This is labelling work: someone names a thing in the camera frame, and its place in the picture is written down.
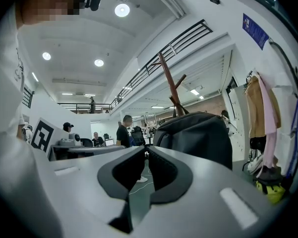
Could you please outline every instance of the poster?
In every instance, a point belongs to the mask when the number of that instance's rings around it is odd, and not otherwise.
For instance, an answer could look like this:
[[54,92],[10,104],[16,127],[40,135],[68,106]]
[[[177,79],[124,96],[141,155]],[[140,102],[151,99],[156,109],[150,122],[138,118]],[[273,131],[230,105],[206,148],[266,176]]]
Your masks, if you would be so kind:
[[263,50],[263,46],[269,39],[269,35],[246,14],[243,14],[242,28],[252,37],[261,50]]

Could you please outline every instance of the metal railing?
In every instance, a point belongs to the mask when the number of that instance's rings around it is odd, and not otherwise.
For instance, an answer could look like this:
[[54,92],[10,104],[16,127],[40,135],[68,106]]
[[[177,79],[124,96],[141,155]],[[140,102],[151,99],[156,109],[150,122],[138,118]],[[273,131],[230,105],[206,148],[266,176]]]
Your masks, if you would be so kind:
[[[170,60],[178,53],[186,49],[188,46],[192,45],[194,42],[203,38],[213,31],[206,25],[205,20],[197,22],[192,25],[184,32],[179,34],[170,43],[168,43],[159,52],[162,52],[165,61]],[[120,91],[117,97],[111,103],[112,109],[115,108],[124,97],[131,93],[139,84],[141,84],[146,78],[148,78],[153,72],[161,67],[160,59],[158,53],[150,59],[142,69],[126,84],[126,86]]]
[[98,103],[58,103],[75,114],[106,114],[112,110],[111,104]]
[[28,108],[31,108],[32,98],[33,92],[30,92],[28,89],[24,87],[22,103],[26,105]]

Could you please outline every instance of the black backpack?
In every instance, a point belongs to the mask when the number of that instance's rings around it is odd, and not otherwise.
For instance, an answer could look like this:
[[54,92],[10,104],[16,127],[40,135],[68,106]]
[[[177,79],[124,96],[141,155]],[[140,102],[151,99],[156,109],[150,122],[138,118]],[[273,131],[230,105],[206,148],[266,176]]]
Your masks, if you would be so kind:
[[233,168],[232,144],[220,116],[196,112],[173,118],[158,128],[153,145]]

